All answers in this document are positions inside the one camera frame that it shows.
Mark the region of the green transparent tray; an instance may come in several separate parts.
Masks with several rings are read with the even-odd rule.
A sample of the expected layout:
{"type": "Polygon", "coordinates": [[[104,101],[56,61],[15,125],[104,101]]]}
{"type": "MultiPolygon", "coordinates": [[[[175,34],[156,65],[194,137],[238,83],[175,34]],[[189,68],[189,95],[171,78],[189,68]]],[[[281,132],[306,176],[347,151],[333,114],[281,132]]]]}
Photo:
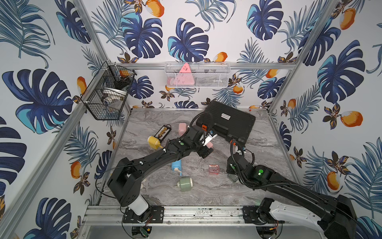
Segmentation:
{"type": "Polygon", "coordinates": [[[227,175],[228,179],[232,182],[232,183],[236,183],[238,181],[238,176],[235,175],[235,174],[228,174],[227,175]]]}

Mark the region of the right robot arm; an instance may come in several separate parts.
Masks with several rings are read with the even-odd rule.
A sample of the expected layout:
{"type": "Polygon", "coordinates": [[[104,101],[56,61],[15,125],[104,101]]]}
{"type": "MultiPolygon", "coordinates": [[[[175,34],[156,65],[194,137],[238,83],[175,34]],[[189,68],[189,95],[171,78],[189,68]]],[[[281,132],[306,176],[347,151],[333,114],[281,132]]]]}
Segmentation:
{"type": "Polygon", "coordinates": [[[283,196],[316,214],[317,225],[328,239],[356,238],[357,216],[351,200],[346,196],[337,197],[321,194],[298,183],[286,179],[278,172],[264,165],[253,165],[243,155],[234,152],[239,146],[230,142],[228,167],[238,176],[240,183],[252,190],[264,190],[283,196]]]}

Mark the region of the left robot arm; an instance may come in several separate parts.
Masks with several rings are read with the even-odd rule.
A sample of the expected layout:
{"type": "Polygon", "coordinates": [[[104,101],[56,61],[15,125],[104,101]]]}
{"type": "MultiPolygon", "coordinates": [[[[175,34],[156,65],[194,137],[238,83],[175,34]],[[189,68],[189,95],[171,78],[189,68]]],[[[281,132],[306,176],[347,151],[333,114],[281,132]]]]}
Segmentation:
{"type": "Polygon", "coordinates": [[[143,179],[192,152],[206,158],[213,152],[213,148],[207,144],[216,136],[217,132],[214,130],[205,131],[197,125],[190,126],[182,136],[169,140],[162,149],[132,161],[128,158],[121,159],[113,169],[107,186],[121,207],[128,207],[140,216],[149,208],[140,195],[143,179]]]}

